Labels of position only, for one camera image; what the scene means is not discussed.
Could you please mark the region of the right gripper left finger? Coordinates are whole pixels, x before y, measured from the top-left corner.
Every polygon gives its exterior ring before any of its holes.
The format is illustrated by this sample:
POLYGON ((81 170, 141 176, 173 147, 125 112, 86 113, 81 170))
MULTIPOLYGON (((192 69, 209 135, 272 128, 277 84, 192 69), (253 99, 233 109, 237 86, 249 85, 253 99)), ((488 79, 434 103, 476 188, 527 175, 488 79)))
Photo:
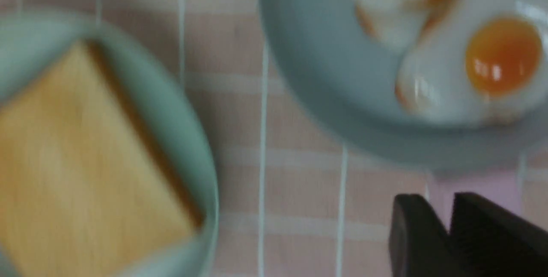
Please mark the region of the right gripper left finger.
POLYGON ((428 201, 419 194, 393 199, 389 233, 393 277, 470 277, 428 201))

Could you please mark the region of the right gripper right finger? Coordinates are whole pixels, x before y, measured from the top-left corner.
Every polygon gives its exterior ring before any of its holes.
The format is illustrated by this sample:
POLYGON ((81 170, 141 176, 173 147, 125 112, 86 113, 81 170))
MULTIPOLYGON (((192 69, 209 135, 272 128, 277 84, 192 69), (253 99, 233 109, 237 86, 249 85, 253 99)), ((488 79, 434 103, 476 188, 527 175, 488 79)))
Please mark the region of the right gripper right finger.
POLYGON ((472 192, 456 193, 450 241, 476 277, 545 277, 546 230, 472 192))

